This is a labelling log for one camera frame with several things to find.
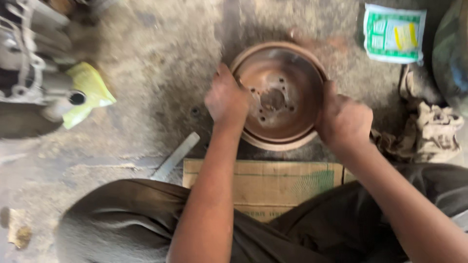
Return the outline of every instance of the person's left hand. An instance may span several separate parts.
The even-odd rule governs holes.
[[[226,64],[220,63],[205,96],[205,105],[215,124],[241,124],[243,127],[251,97],[247,89],[237,85]]]

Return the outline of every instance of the center hub hole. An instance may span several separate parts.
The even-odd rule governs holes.
[[[260,96],[260,104],[264,109],[276,111],[285,106],[285,96],[277,89],[270,89]]]

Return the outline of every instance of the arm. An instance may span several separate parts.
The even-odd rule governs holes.
[[[414,263],[468,262],[468,236],[416,190],[369,141],[372,110],[325,84],[321,139],[369,191]]]
[[[210,146],[175,230],[168,263],[230,261],[234,163],[249,96],[237,86],[227,66],[221,64],[205,98],[214,119]]]

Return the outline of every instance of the yellow plastic bag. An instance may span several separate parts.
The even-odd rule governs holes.
[[[107,90],[98,71],[90,64],[81,62],[66,73],[73,78],[73,88],[86,95],[83,105],[75,106],[63,115],[63,126],[66,129],[82,122],[93,108],[109,106],[117,101]]]

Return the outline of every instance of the rusty metal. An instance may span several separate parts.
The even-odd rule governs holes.
[[[286,151],[316,136],[314,121],[327,77],[312,53],[292,43],[263,43],[241,53],[231,72],[255,101],[243,139],[262,149]]]

